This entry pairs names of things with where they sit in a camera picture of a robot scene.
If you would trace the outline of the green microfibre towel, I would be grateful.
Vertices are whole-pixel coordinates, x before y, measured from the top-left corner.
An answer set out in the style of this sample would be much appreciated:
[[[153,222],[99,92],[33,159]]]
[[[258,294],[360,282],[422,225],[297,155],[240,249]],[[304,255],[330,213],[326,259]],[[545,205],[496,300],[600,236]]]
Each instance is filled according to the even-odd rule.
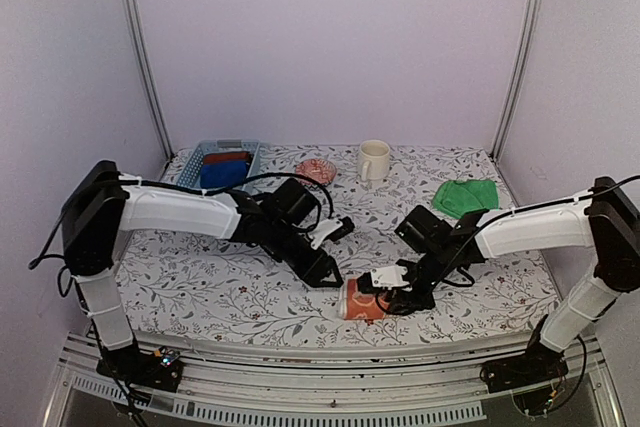
[[[498,209],[498,190],[489,179],[449,180],[436,191],[432,206],[449,217],[461,219],[470,212]]]

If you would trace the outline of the orange rabbit print towel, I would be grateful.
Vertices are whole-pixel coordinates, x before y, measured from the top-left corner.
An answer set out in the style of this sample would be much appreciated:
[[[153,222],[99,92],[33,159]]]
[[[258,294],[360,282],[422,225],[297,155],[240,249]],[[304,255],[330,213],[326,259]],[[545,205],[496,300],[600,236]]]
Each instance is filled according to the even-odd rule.
[[[387,308],[388,303],[377,302],[374,294],[360,292],[356,279],[348,278],[340,289],[337,306],[338,316],[343,320],[374,321],[387,316],[381,306]]]

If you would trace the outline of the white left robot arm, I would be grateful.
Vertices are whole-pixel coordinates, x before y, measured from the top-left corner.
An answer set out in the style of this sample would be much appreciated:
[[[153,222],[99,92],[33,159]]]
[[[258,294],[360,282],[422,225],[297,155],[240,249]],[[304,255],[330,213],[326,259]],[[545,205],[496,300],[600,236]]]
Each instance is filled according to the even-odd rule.
[[[351,233],[352,221],[330,214],[303,227],[309,213],[323,206],[306,187],[310,178],[295,173],[280,177],[284,182],[277,190],[250,195],[242,189],[250,178],[196,190],[125,175],[114,162],[101,161],[69,197],[61,211],[65,265],[110,351],[111,366],[126,380],[141,380],[149,362],[133,347],[135,336],[113,272],[122,232],[184,232],[257,245],[310,287],[342,285],[337,263],[322,244]]]

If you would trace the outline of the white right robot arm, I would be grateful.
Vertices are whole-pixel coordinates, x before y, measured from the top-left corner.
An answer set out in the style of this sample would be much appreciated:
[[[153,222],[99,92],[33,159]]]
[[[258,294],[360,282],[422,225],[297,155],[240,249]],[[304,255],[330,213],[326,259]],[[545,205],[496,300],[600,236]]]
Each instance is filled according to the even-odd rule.
[[[527,250],[591,248],[595,259],[568,296],[537,327],[517,374],[537,383],[556,356],[624,293],[639,288],[639,210],[622,185],[599,177],[570,197],[510,210],[480,209],[455,225],[418,206],[396,229],[421,258],[413,265],[380,267],[373,285],[408,294],[405,309],[420,310],[436,286],[459,268]]]

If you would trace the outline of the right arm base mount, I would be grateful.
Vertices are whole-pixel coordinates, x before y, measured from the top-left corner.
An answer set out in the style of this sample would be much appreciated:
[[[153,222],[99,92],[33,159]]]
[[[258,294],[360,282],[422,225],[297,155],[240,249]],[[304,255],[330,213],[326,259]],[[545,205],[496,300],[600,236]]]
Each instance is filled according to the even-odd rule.
[[[543,317],[537,324],[522,354],[482,364],[479,378],[490,393],[560,379],[569,372],[563,352],[553,351],[541,342],[541,331],[546,320],[547,317]]]

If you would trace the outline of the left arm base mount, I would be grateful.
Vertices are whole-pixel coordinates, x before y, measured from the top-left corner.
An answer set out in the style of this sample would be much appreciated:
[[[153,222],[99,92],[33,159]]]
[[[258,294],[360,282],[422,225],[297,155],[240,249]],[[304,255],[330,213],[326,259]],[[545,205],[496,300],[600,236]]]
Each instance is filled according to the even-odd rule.
[[[182,379],[184,363],[178,350],[162,346],[152,353],[140,350],[138,342],[116,350],[98,343],[101,359],[97,372],[125,384],[176,393]]]

